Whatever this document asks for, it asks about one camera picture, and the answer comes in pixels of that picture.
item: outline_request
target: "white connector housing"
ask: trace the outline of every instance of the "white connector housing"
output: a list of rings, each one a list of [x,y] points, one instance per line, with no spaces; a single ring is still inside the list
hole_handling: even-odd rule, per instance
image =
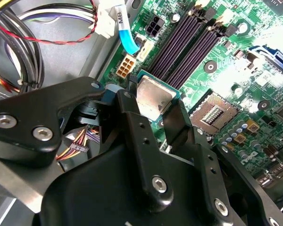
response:
[[[124,5],[125,0],[97,0],[95,4],[102,5],[103,9],[112,8],[114,6]]]
[[[126,54],[123,61],[119,65],[116,74],[123,79],[134,69],[136,64],[136,58],[130,54]]]
[[[101,4],[98,6],[98,22],[95,28],[95,32],[98,35],[104,36],[106,39],[109,39],[115,35],[115,26],[116,22],[112,17],[109,16],[109,13],[102,7]]]
[[[141,62],[144,62],[147,56],[149,55],[149,53],[151,52],[151,50],[153,49],[153,47],[154,47],[154,42],[150,40],[146,40],[144,45],[141,46],[141,50],[138,53],[136,59],[138,59]]]

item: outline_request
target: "silver screw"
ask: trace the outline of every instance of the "silver screw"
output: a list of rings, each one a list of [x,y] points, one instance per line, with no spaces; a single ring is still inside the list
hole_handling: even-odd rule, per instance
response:
[[[225,152],[225,153],[228,153],[228,149],[224,146],[221,146],[221,149]]]
[[[225,204],[220,201],[219,199],[215,199],[214,201],[216,209],[223,215],[223,216],[227,216],[228,215],[228,209],[225,206]]]
[[[128,98],[131,98],[131,95],[130,95],[130,93],[128,93],[128,92],[124,92],[124,95],[126,96],[126,97],[128,97]]]
[[[97,84],[97,83],[95,83],[95,82],[93,82],[93,83],[91,83],[91,85],[94,87],[94,88],[99,88],[100,86]]]
[[[16,126],[17,120],[10,115],[2,114],[0,115],[0,128],[10,129]]]
[[[49,128],[37,127],[33,130],[33,136],[41,141],[48,141],[52,139],[53,133]]]
[[[278,222],[276,222],[273,218],[269,218],[269,222],[272,224],[272,226],[279,226]]]
[[[162,178],[153,177],[152,185],[155,188],[155,190],[158,191],[159,193],[165,193],[166,192],[166,183]]]
[[[202,129],[197,128],[196,130],[197,130],[197,132],[198,132],[200,135],[203,135],[203,131],[202,131]]]

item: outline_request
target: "power connector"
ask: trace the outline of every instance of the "power connector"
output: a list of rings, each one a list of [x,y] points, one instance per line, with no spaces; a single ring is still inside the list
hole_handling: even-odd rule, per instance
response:
[[[125,0],[98,0],[99,5],[102,5],[103,9],[112,8],[114,6],[124,5]]]
[[[104,36],[106,39],[109,39],[115,35],[115,20],[109,16],[109,13],[102,7],[102,4],[98,6],[98,22],[95,28],[95,32],[98,35]]]

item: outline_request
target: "blue pcie slot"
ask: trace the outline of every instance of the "blue pcie slot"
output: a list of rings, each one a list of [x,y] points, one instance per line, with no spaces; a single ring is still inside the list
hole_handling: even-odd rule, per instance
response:
[[[264,55],[271,63],[273,63],[274,66],[283,72],[283,53],[281,53],[281,51],[267,46],[254,46],[250,48],[250,50]]]

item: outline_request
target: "white cable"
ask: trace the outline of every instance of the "white cable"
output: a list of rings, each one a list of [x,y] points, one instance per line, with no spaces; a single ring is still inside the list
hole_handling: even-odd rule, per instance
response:
[[[38,10],[33,10],[33,11],[28,11],[25,12],[21,15],[19,15],[19,19],[23,20],[29,16],[33,16],[36,14],[41,14],[41,13],[63,13],[63,14],[70,14],[74,16],[78,16],[84,19],[89,20],[90,22],[94,23],[95,22],[95,16],[92,13],[84,12],[81,10],[77,9],[65,9],[65,8],[48,8],[48,9],[38,9]]]
[[[56,18],[49,20],[49,21],[42,21],[42,20],[39,20],[38,18],[36,18],[36,19],[28,20],[28,22],[36,22],[36,23],[39,23],[39,24],[53,24],[56,21],[58,21],[59,19],[60,19],[60,17],[56,17]]]
[[[11,49],[11,47],[9,47],[8,45],[8,53],[10,55],[11,61],[13,62],[20,78],[22,79],[22,73],[21,73],[21,64],[18,60],[18,57],[16,56],[16,54],[14,53],[14,51]]]

